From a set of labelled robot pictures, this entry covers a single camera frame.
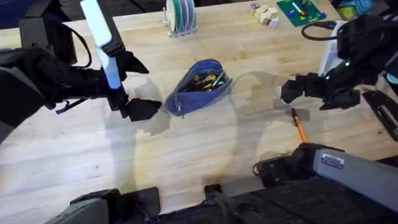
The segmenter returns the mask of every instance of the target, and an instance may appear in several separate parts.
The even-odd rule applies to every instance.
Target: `blue cloth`
[[[349,0],[340,3],[339,7],[355,6],[357,15],[368,14],[374,5],[373,0]]]

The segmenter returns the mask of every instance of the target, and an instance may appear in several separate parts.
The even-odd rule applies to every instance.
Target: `gray robot arm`
[[[317,150],[313,171],[398,212],[398,168],[331,149]]]

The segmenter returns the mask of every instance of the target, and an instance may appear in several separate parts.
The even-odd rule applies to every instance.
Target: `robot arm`
[[[396,167],[314,143],[301,143],[291,156],[261,161],[256,166],[265,188],[319,175],[398,212]]]
[[[52,0],[41,0],[29,9],[29,16],[20,21],[21,49],[0,51],[0,143],[23,120],[32,116],[41,106],[52,110],[58,103],[66,106],[57,110],[64,113],[76,105],[97,98],[106,98],[113,111],[120,111],[123,118],[131,121],[150,119],[161,106],[159,101],[133,99],[129,101],[122,82],[126,72],[149,73],[146,67],[125,50],[119,32],[108,13],[101,12],[101,4],[95,0],[95,13],[104,19],[99,27],[109,32],[109,38],[97,45],[100,52],[101,70],[73,66],[76,63],[72,32],[66,25],[46,19],[46,11]],[[79,36],[83,45],[84,39]]]
[[[330,21],[316,22],[302,29],[310,40],[337,39],[338,57],[343,61],[324,77],[316,73],[297,75],[282,87],[281,98],[286,103],[302,96],[321,98],[320,110],[347,109],[360,103],[357,85],[375,85],[381,72],[398,75],[398,22],[382,17],[361,15],[345,23],[335,37],[310,37],[305,29],[311,26],[331,26]]]

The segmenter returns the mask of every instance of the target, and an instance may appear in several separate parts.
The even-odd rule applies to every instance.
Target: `wooden block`
[[[279,17],[275,17],[269,21],[268,26],[275,28],[278,25],[278,22],[279,22]]]
[[[278,16],[278,10],[275,7],[270,7],[268,12],[271,14],[270,19],[276,18]]]
[[[259,20],[260,15],[261,15],[263,12],[265,12],[265,10],[264,10],[263,8],[260,7],[260,8],[258,8],[258,9],[256,9],[256,10],[254,11],[253,17],[254,17],[256,20]]]
[[[251,4],[250,5],[250,16],[254,15],[254,11],[256,11],[256,9],[260,8],[260,6],[257,3]]]
[[[259,22],[262,25],[266,25],[269,20],[271,19],[271,14],[267,11],[267,12],[263,12],[260,17],[259,17]]]
[[[262,5],[261,6],[265,11],[267,11],[268,9],[269,9],[269,6],[268,5]]]

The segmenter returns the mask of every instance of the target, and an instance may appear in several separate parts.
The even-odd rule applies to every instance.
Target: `pen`
[[[297,112],[294,108],[292,108],[292,117],[294,120],[294,123],[296,124],[296,127],[298,129],[298,133],[300,134],[301,141],[302,142],[308,142],[307,137],[305,136],[303,127],[301,126],[301,122],[299,120],[299,117],[297,116]]]
[[[304,15],[304,12],[296,5],[296,3],[292,2],[292,5],[294,6],[294,8],[296,8],[298,13],[300,13],[301,15]]]
[[[216,80],[213,82],[212,86],[215,86],[218,83],[218,81],[224,76],[224,74],[225,74],[225,72],[223,70],[223,72],[221,74],[219,74],[218,77],[216,78]]]

